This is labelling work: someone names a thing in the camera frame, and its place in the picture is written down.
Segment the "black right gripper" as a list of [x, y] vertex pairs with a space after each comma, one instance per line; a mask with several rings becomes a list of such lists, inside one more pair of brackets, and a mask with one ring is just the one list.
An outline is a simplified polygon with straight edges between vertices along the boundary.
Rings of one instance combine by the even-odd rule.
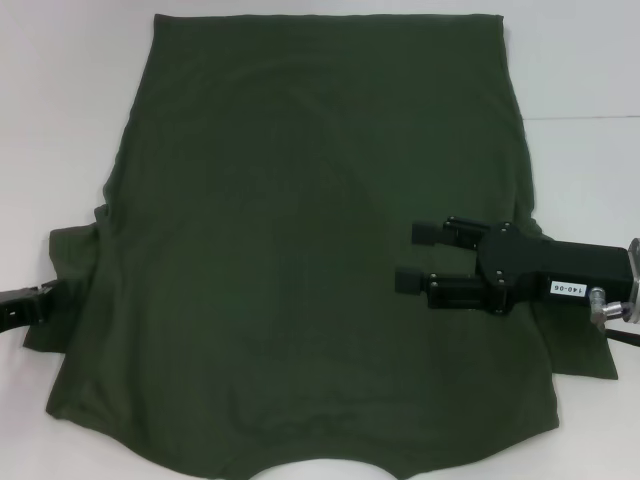
[[586, 306], [596, 288], [614, 302], [632, 298], [634, 273], [629, 254], [621, 247], [533, 237], [512, 224], [488, 225], [459, 217], [449, 217], [441, 225], [413, 223], [412, 243], [477, 252], [477, 276], [395, 270], [395, 292], [424, 294], [431, 309], [505, 314], [521, 302]]

